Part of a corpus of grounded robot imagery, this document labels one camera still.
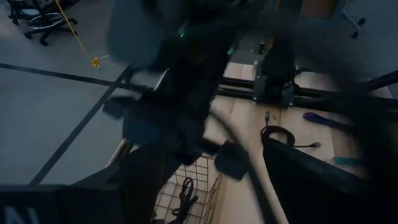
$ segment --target black cable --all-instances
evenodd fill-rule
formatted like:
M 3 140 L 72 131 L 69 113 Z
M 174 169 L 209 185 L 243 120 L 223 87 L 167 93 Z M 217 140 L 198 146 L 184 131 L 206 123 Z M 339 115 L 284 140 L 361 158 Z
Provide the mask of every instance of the black cable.
M 233 131 L 233 128 L 226 121 L 224 121 L 223 118 L 221 118 L 218 114 L 216 114 L 214 111 L 210 110 L 209 115 L 212 116 L 214 119 L 216 119 L 217 122 L 219 122 L 220 125 L 222 125 L 222 127 L 224 127 L 224 130 L 227 132 L 227 134 L 230 136 L 230 138 L 238 146 L 238 147 L 234 147 L 234 149 L 241 156 L 241 159 L 243 160 L 244 164 L 246 165 L 246 169 L 250 176 L 253 190 L 254 190 L 254 193 L 256 194 L 257 202 L 259 204 L 259 208 L 261 210 L 264 222 L 266 224 L 277 224 L 275 214 L 272 211 L 268 197 L 267 197 L 264 189 L 262 188 L 259 176 L 258 176 L 253 164 L 251 163 L 250 158 L 248 157 L 248 153 L 244 150 L 242 144 L 240 143 L 240 141 L 238 139 L 238 135 Z
M 191 206 L 198 200 L 197 195 L 191 198 L 192 193 L 193 180 L 192 178 L 187 177 L 182 184 L 182 190 L 180 192 L 180 207 L 173 209 L 172 214 L 175 215 L 176 218 L 171 221 L 170 224 L 182 224 L 184 220 L 187 219 Z
M 314 142 L 314 143 L 309 144 L 307 146 L 295 146 L 294 143 L 296 142 L 296 139 L 294 138 L 294 135 L 290 131 L 288 131 L 287 129 L 282 128 L 280 126 L 269 126 L 268 125 L 269 117 L 270 117 L 270 112 L 267 111 L 266 112 L 266 117 L 265 117 L 266 126 L 263 127 L 261 129 L 261 132 L 260 132 L 262 145 L 265 145 L 265 142 L 270 138 L 270 135 L 272 133 L 283 133 L 283 134 L 286 135 L 286 144 L 288 146 L 291 146 L 291 147 L 320 147 L 321 146 L 320 142 Z

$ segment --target wooden board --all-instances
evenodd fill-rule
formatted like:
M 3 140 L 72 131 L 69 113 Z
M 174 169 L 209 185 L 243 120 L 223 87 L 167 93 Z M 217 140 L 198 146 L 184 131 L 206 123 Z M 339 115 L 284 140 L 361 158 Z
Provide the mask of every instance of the wooden board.
M 225 76 L 230 77 L 229 73 L 230 70 L 226 70 Z M 253 80 L 253 66 L 243 65 L 240 78 Z M 250 153 L 251 160 L 261 177 L 266 193 L 272 201 L 272 209 L 277 214 L 279 223 L 287 223 L 262 158 L 260 130 L 265 126 L 264 115 L 266 111 L 271 112 L 270 124 L 279 125 L 280 110 L 278 108 L 258 106 L 249 100 L 234 99 L 230 120 L 239 134 L 239 140 Z M 240 182 L 227 177 L 223 178 L 213 223 L 262 223 L 261 213 L 257 207 L 248 177 Z
M 233 75 L 237 77 L 237 71 L 231 71 L 231 68 L 239 68 L 242 72 L 241 78 L 252 79 L 252 65 L 234 64 L 229 70 L 226 70 L 225 76 Z M 302 87 L 315 88 L 320 90 L 335 89 L 326 75 L 318 73 L 301 73 L 296 77 L 296 83 Z M 379 90 L 374 95 L 389 97 L 387 89 Z M 217 106 L 218 110 L 223 110 L 223 106 Z M 249 151 L 252 162 L 255 164 L 260 175 L 263 187 L 270 201 L 272 209 L 277 216 L 278 223 L 288 223 L 282 207 L 278 201 L 275 190 L 270 182 L 266 165 L 262 158 L 262 145 L 260 139 L 260 130 L 265 126 L 264 115 L 266 111 L 271 112 L 270 124 L 279 125 L 290 132 L 296 138 L 297 145 L 306 145 L 313 142 L 322 144 L 318 149 L 298 149 L 313 157 L 329 162 L 340 169 L 356 175 L 364 175 L 364 171 L 350 166 L 338 166 L 332 162 L 333 156 L 357 156 L 357 144 L 355 140 L 342 133 L 339 130 L 331 129 L 326 126 L 310 123 L 302 118 L 303 114 L 309 111 L 315 112 L 324 117 L 329 117 L 340 122 L 347 120 L 339 114 L 326 113 L 322 111 L 307 110 L 302 108 L 289 108 L 280 110 L 279 108 L 263 105 L 255 105 L 248 100 L 234 99 L 231 104 L 225 108 L 230 114 L 230 121 L 234 124 L 239 133 L 240 140 Z M 273 135 L 280 141 L 285 141 L 283 136 Z M 217 203 L 216 215 L 213 223 L 262 223 L 261 213 L 257 207 L 257 202 L 249 183 L 248 177 L 241 182 L 236 182 L 227 177 L 223 178 L 220 194 Z

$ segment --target office chair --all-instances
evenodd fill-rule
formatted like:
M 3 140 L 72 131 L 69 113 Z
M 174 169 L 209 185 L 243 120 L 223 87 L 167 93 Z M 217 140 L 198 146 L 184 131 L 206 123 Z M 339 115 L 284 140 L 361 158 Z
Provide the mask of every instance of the office chair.
M 7 0 L 11 7 L 11 15 L 15 25 L 18 25 L 18 20 L 27 20 L 28 27 L 31 29 L 25 32 L 24 35 L 28 39 L 33 39 L 34 34 L 42 34 L 39 42 L 43 46 L 48 46 L 49 43 L 46 41 L 47 37 L 54 32 L 71 32 L 69 28 L 63 27 L 67 24 L 66 20 L 57 12 L 45 12 L 36 0 L 31 0 L 33 6 L 27 5 L 23 1 Z M 69 22 L 76 25 L 77 20 L 68 18 Z

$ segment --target cable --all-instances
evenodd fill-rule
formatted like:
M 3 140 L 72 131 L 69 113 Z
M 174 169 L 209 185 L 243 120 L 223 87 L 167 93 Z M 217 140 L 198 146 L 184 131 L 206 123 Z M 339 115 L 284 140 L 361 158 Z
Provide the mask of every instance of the cable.
M 65 12 L 63 11 L 63 9 L 62 9 L 62 7 L 61 7 L 61 4 L 59 3 L 59 0 L 55 0 L 55 3 L 57 4 L 57 6 L 58 6 L 58 8 L 59 8 L 59 10 L 60 10 L 60 12 L 61 12 L 61 15 L 62 15 L 63 19 L 67 22 L 68 27 L 69 27 L 69 29 L 70 29 L 70 32 L 72 33 L 72 35 L 76 38 L 77 42 L 79 43 L 80 48 L 83 50 L 83 52 L 84 52 L 85 55 L 88 57 L 88 59 L 92 62 L 93 67 L 94 67 L 94 68 L 97 68 L 97 70 L 100 69 L 100 61 L 101 61 L 102 59 L 106 58 L 106 57 L 109 57 L 109 55 L 106 55 L 106 56 L 101 57 L 101 58 L 94 57 L 93 59 L 91 59 L 91 56 L 90 56 L 89 53 L 87 52 L 87 50 L 86 50 L 86 48 L 84 47 L 83 43 L 80 41 L 79 37 L 77 37 L 75 30 L 73 29 L 72 25 L 70 24 L 67 15 L 66 15 Z
M 268 125 L 269 117 L 270 117 L 270 112 L 267 111 L 266 112 L 266 116 L 265 116 L 266 126 L 263 127 L 261 129 L 261 132 L 260 132 L 260 134 L 261 134 L 261 142 L 262 142 L 263 145 L 270 138 L 270 135 L 272 133 L 283 133 L 283 134 L 286 135 L 286 144 L 288 146 L 291 146 L 291 147 L 320 147 L 321 146 L 320 142 L 314 142 L 314 143 L 309 144 L 307 146 L 295 146 L 294 143 L 296 142 L 296 139 L 294 138 L 294 135 L 290 131 L 288 131 L 287 129 L 282 128 L 280 126 L 269 126 Z
M 250 158 L 248 157 L 248 153 L 244 150 L 242 144 L 240 143 L 240 141 L 238 139 L 238 135 L 233 131 L 233 128 L 226 121 L 224 121 L 224 119 L 221 118 L 217 113 L 210 110 L 209 115 L 212 116 L 218 123 L 220 123 L 220 125 L 222 125 L 222 127 L 224 127 L 224 130 L 227 132 L 227 134 L 230 136 L 230 138 L 238 146 L 238 147 L 234 147 L 234 149 L 241 156 L 241 159 L 243 160 L 244 164 L 246 165 L 246 169 L 248 170 L 248 174 L 251 179 L 254 193 L 257 196 L 257 202 L 259 204 L 259 208 L 261 210 L 261 214 L 262 214 L 262 218 L 263 218 L 264 222 L 266 224 L 277 224 L 278 222 L 276 220 L 274 212 L 271 209 L 268 197 L 267 197 L 264 189 L 262 188 L 259 176 L 258 176 L 253 164 L 251 163 Z
M 172 214 L 175 215 L 176 218 L 171 221 L 170 224 L 182 224 L 185 219 L 187 219 L 191 206 L 198 200 L 197 195 L 191 198 L 192 193 L 193 180 L 192 178 L 187 177 L 182 184 L 182 190 L 180 192 L 180 207 L 173 209 Z

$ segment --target blue cable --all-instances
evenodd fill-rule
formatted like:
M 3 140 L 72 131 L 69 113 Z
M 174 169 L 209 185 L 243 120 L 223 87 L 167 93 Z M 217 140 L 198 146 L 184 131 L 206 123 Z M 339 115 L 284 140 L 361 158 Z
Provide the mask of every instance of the blue cable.
M 309 122 L 322 124 L 331 128 L 336 128 L 344 132 L 351 132 L 351 127 L 347 124 L 343 124 L 332 119 L 324 118 L 316 113 L 307 112 L 303 114 L 303 118 Z

